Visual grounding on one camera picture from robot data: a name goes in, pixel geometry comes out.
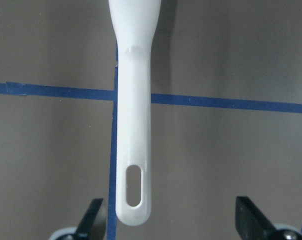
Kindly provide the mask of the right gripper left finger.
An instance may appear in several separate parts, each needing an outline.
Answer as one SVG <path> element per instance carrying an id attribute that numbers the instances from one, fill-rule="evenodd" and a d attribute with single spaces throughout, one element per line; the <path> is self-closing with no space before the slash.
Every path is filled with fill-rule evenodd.
<path id="1" fill-rule="evenodd" d="M 107 210 L 103 198 L 91 201 L 74 233 L 76 240 L 103 240 L 107 228 Z"/>

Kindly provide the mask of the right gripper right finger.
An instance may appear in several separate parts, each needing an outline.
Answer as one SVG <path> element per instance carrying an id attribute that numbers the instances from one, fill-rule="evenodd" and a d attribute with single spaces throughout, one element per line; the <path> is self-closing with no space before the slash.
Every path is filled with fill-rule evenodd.
<path id="1" fill-rule="evenodd" d="M 268 240 L 275 226 L 247 196 L 235 201 L 235 228 L 242 240 Z"/>

